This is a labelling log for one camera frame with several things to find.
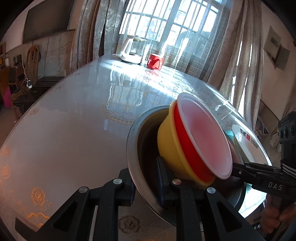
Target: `white kettle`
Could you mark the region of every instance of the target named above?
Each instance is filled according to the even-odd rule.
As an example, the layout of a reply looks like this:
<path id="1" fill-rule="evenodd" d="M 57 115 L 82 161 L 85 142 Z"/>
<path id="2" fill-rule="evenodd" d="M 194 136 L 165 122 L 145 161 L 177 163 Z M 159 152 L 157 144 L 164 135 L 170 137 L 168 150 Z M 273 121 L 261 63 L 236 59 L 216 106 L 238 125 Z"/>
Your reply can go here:
<path id="1" fill-rule="evenodd" d="M 139 37 L 128 36 L 120 50 L 121 60 L 132 64 L 142 63 L 146 41 Z"/>

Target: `wall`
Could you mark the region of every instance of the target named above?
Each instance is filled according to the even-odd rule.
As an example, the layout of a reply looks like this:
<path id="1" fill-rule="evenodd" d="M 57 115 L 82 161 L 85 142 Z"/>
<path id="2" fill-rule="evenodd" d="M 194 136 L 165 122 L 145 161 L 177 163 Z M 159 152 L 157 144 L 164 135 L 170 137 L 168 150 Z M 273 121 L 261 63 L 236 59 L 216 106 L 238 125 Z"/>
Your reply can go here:
<path id="1" fill-rule="evenodd" d="M 266 125 L 268 132 L 271 133 L 277 128 L 279 120 L 262 100 L 260 101 L 258 115 Z"/>
<path id="2" fill-rule="evenodd" d="M 44 0 L 34 0 L 18 17 L 7 30 L 2 41 L 6 41 L 6 52 L 22 44 L 23 30 L 29 9 Z M 67 29 L 75 29 L 79 20 L 83 0 L 74 0 Z"/>
<path id="3" fill-rule="evenodd" d="M 263 43 L 265 43 L 269 27 L 281 36 L 281 44 L 290 50 L 290 56 L 285 71 L 274 69 L 267 54 L 264 52 L 263 61 L 263 86 L 261 99 L 276 115 L 278 119 L 282 114 L 287 103 L 291 87 L 296 80 L 296 47 L 293 38 L 282 23 L 282 21 L 262 3 L 262 23 L 263 23 Z"/>
<path id="4" fill-rule="evenodd" d="M 66 76 L 70 73 L 70 52 L 75 30 L 52 34 L 20 45 L 7 54 L 9 63 L 13 66 L 13 57 L 22 55 L 25 64 L 28 49 L 38 45 L 41 58 L 38 63 L 38 79 L 43 76 Z"/>

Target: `yellow bowl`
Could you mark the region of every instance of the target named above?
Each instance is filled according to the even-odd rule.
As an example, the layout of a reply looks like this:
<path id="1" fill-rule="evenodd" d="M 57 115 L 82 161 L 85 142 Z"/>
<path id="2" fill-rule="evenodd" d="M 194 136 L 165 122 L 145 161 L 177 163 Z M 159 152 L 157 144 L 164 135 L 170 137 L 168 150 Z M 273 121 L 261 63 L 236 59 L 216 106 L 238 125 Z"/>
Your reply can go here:
<path id="1" fill-rule="evenodd" d="M 157 145 L 159 154 L 163 157 L 167 167 L 174 171 L 176 177 L 193 180 L 205 188 L 211 185 L 212 182 L 207 183 L 198 178 L 187 162 L 179 142 L 174 121 L 174 107 L 176 104 L 176 100 L 171 103 L 168 116 L 158 129 Z"/>

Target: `metal bowl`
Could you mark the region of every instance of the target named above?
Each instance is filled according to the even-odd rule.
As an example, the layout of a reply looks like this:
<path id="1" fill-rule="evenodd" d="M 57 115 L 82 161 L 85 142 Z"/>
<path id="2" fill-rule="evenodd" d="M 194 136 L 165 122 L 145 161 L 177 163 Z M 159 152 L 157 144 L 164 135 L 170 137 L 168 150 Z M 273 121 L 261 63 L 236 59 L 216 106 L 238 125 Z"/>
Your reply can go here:
<path id="1" fill-rule="evenodd" d="M 159 106 L 145 111 L 133 123 L 127 139 L 126 153 L 128 168 L 136 188 L 148 206 L 162 219 L 176 225 L 175 210 L 160 205 L 157 190 L 156 157 L 157 132 L 160 124 L 168 115 L 169 106 Z M 242 163 L 242 158 L 233 142 L 227 136 L 233 162 Z M 229 203 L 239 210 L 245 197 L 246 183 L 237 177 L 226 180 L 216 178 L 211 185 Z"/>

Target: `human hand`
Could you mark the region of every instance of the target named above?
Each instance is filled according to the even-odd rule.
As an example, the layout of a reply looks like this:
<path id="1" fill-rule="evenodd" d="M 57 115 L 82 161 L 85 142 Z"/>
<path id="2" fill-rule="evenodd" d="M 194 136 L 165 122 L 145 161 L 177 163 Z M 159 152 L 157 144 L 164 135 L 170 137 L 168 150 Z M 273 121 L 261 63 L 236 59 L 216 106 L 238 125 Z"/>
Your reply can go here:
<path id="1" fill-rule="evenodd" d="M 274 229 L 278 228 L 281 222 L 292 222 L 296 216 L 296 205 L 292 204 L 287 207 L 281 214 L 279 209 L 272 205 L 273 196 L 266 195 L 266 205 L 261 213 L 260 225 L 264 232 L 271 234 Z"/>

